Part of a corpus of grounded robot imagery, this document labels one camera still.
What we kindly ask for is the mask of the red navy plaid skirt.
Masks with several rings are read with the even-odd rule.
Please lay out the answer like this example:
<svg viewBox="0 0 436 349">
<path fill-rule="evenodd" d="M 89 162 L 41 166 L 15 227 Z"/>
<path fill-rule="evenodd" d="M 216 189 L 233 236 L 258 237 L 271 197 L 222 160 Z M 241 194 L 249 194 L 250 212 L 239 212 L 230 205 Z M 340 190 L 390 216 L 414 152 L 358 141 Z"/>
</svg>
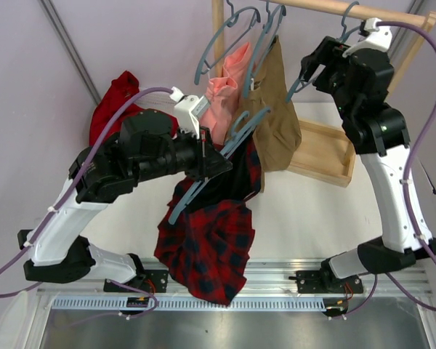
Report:
<svg viewBox="0 0 436 349">
<path fill-rule="evenodd" d="M 233 168 L 210 180 L 175 224 L 160 221 L 154 255 L 162 264 L 170 268 L 187 257 L 249 260 L 255 230 L 247 202 L 258 194 L 252 179 L 260 173 L 255 152 L 249 137 L 232 155 Z"/>
</svg>

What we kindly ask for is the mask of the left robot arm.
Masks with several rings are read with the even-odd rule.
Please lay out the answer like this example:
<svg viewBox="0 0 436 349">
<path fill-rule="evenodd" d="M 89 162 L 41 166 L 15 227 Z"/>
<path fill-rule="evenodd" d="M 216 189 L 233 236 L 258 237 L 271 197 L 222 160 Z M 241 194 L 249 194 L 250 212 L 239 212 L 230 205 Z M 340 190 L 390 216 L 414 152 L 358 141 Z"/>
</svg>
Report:
<svg viewBox="0 0 436 349">
<path fill-rule="evenodd" d="M 192 180 L 211 179 L 232 169 L 212 144 L 209 131 L 196 137 L 180 132 L 172 136 L 172 117 L 146 109 L 125 119 L 121 130 L 97 149 L 93 158 L 84 149 L 69 169 L 64 204 L 41 233 L 22 230 L 20 244 L 31 242 L 24 263 L 29 281 L 68 284 L 106 279 L 139 286 L 146 278 L 136 254 L 116 254 L 91 244 L 81 235 L 88 223 L 108 205 L 131 193 L 141 182 L 183 172 Z"/>
</svg>

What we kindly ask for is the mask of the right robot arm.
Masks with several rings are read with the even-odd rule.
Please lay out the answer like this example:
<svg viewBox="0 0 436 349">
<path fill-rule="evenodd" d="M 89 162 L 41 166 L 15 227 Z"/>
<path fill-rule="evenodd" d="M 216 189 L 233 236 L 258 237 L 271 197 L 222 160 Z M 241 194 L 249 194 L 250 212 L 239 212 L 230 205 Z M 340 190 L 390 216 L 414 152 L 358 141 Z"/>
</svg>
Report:
<svg viewBox="0 0 436 349">
<path fill-rule="evenodd" d="M 361 273 L 383 274 L 410 267 L 436 254 L 436 238 L 421 214 L 411 180 L 404 180 L 411 153 L 402 113 L 385 99 L 394 68 L 386 52 L 354 48 L 330 36 L 301 61 L 307 81 L 322 66 L 314 86 L 333 97 L 342 128 L 366 168 L 381 218 L 380 237 L 324 260 L 324 287 Z"/>
</svg>

